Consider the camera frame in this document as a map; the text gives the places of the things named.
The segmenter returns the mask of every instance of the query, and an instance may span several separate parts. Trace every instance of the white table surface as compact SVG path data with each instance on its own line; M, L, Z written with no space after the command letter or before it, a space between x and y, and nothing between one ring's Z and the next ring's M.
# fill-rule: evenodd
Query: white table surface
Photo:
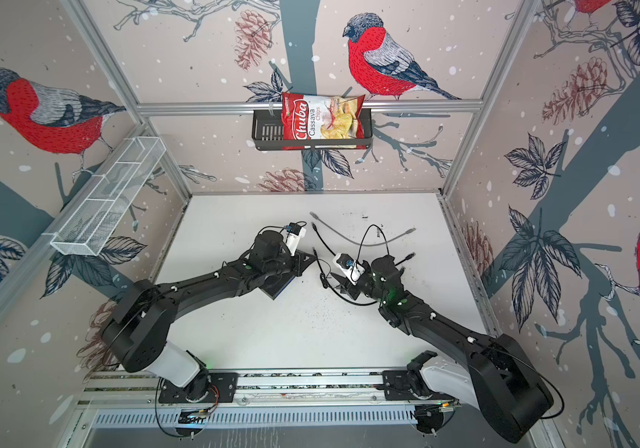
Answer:
M416 228L389 243L397 261L417 253L405 262L405 289L457 323L485 333L433 193L194 196L156 282L212 272L223 260L237 259L260 228L291 221L308 222L307 236L298 248L312 253L314 246L332 263L311 228L310 211L357 242L370 224L382 225L388 239ZM317 226L334 251L357 255L358 246ZM371 230L365 241L381 239ZM384 253L384 245L363 247L361 258L372 261ZM436 350L387 325L376 306L352 306L324 290L317 264L275 300L255 290L182 316L171 326L168 340L209 368L228 369L390 368L405 366L424 350Z

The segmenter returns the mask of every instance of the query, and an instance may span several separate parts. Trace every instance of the black metal basket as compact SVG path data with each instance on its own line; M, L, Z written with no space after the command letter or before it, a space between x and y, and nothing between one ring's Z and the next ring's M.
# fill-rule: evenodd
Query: black metal basket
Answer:
M282 150L283 148L297 149L369 149L372 147L372 114L369 109L360 111L360 124L365 134L364 139L310 139L284 140L283 121L280 111L271 115L270 111L253 111L253 141L257 150ZM340 146L360 146L360 148L341 148Z

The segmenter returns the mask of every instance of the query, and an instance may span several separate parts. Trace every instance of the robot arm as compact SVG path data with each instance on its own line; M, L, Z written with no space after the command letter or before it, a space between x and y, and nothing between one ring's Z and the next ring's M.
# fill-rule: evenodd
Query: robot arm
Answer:
M128 372L150 371L189 397L201 397L208 388L208 370L196 357L166 342L168 330L194 309L256 288L276 298L315 261L296 250L305 229L295 223L285 229L288 244L279 232L263 231L249 250L212 273L175 283L136 282L103 324L101 339Z
M348 278L333 276L354 300L361 293L377 300L380 315L391 327L426 340L469 372L480 411L504 439L518 442L552 407L551 393L512 337L477 333L434 311L405 291L400 280L404 269L396 268L393 256L370 265L340 254L336 265ZM431 386L437 387L431 381L436 355L424 352L407 367L407 382L417 397L430 396Z

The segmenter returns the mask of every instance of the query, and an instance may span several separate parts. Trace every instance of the white wire basket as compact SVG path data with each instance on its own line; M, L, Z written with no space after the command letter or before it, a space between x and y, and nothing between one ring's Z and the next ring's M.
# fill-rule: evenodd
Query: white wire basket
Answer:
M158 137L135 137L64 223L51 245L64 255L98 255L166 152Z

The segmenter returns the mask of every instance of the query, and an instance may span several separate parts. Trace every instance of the chip bag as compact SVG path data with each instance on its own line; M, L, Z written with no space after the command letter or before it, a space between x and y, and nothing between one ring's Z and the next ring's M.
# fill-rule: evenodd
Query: chip bag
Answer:
M359 120L364 95L360 97L321 97L310 94L283 94L284 140L364 139ZM287 146L283 149L304 149ZM365 149L365 145L332 145L316 148Z

